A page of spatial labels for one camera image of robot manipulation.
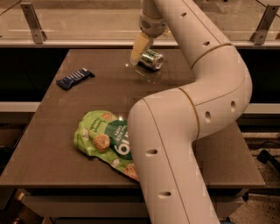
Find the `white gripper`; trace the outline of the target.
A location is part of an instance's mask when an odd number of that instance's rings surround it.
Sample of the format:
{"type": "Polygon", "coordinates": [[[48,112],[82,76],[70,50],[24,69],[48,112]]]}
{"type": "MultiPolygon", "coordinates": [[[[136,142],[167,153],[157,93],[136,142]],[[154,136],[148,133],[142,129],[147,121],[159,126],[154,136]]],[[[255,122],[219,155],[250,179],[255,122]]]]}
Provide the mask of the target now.
{"type": "Polygon", "coordinates": [[[139,27],[142,32],[137,34],[130,55],[130,63],[132,66],[135,66],[140,61],[143,54],[150,47],[150,38],[156,39],[162,34],[165,37],[170,36],[170,31],[168,28],[166,28],[166,22],[162,17],[148,17],[142,10],[140,11],[139,15],[139,27]]]}

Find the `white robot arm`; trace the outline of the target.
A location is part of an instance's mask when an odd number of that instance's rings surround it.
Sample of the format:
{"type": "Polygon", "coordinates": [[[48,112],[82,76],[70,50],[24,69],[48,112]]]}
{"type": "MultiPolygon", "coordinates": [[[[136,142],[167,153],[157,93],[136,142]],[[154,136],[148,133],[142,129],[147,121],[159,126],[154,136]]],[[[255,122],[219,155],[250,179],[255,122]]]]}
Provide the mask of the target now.
{"type": "Polygon", "coordinates": [[[195,81],[138,101],[128,130],[151,224],[220,224],[193,142],[233,123],[249,105],[252,80],[230,40],[193,0],[143,0],[130,61],[170,30],[195,81]]]}

